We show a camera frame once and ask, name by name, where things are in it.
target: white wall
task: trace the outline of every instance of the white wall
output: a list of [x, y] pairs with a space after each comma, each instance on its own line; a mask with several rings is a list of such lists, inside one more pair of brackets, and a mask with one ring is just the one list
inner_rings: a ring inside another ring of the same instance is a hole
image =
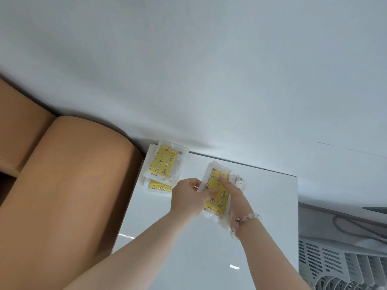
[[296, 175], [301, 200], [387, 205], [386, 8], [2, 0], [0, 66], [57, 110], [140, 144], [164, 138]]

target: beaded bracelet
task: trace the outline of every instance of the beaded bracelet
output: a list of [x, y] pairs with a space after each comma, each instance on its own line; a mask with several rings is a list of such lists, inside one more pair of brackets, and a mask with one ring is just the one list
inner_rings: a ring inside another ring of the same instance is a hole
[[253, 219], [253, 218], [261, 220], [261, 216], [258, 215], [257, 213], [250, 213], [247, 216], [244, 216], [242, 219], [240, 218], [235, 219], [235, 227], [232, 227], [230, 232], [232, 238], [235, 239], [236, 241], [239, 241], [239, 239], [235, 236], [236, 230], [239, 228], [239, 226], [242, 223], [246, 222], [248, 219]]

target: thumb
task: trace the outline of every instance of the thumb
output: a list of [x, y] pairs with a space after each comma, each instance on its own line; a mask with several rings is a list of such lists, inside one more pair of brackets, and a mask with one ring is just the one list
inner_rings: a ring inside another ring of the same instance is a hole
[[218, 193], [218, 189], [217, 188], [203, 190], [203, 192], [202, 192], [203, 198], [204, 198], [205, 201], [209, 200], [211, 197], [214, 197], [215, 195], [217, 195], [217, 193]]

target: stack of packets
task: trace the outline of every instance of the stack of packets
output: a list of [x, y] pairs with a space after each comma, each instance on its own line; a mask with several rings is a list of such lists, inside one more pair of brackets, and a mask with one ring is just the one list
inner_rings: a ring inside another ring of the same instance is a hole
[[140, 172], [144, 177], [146, 191], [171, 196], [189, 151], [189, 148], [164, 140], [160, 140], [158, 145], [150, 145]]
[[227, 167], [222, 166], [216, 161], [212, 161], [204, 173], [201, 185], [197, 191], [217, 188], [218, 193], [215, 197], [207, 200], [204, 204], [203, 214], [225, 229], [230, 227], [231, 212], [231, 195], [228, 190], [220, 183], [219, 178], [224, 177], [241, 190], [244, 190], [244, 180]]

